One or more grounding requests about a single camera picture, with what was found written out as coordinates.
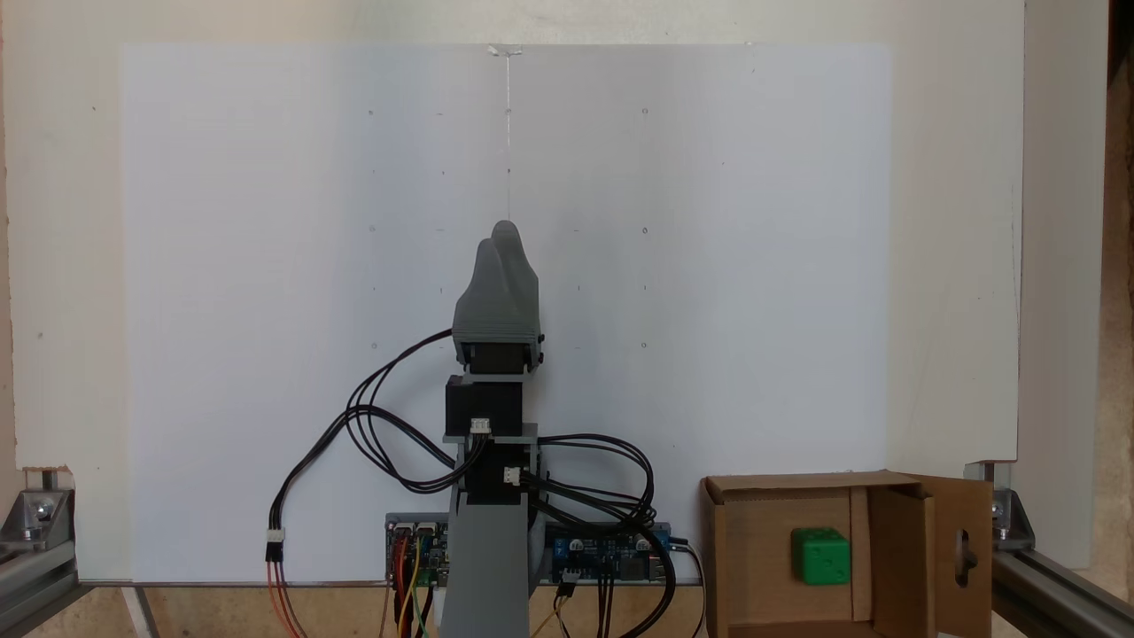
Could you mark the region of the grey pivoting gripper jaw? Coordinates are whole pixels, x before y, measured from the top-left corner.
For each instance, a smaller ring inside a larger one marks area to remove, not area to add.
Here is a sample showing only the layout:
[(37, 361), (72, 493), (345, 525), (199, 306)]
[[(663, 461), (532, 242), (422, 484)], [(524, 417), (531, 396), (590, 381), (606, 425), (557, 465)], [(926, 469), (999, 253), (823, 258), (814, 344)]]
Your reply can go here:
[(451, 327), (457, 360), (464, 367), (464, 343), (513, 342), (531, 348), (532, 366), (543, 363), (543, 330), (538, 308), (519, 308), (508, 290), (496, 237), (479, 243), (469, 286), (456, 303)]

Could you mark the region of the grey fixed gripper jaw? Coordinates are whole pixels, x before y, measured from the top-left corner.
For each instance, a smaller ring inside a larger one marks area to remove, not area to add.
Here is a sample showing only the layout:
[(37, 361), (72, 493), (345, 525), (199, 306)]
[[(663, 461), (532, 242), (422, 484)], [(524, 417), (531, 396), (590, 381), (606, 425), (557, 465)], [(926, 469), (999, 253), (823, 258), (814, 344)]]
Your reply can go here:
[(519, 230), (511, 221), (496, 223), (496, 250), (499, 255), (508, 290), (519, 308), (538, 308), (539, 278), (524, 250)]

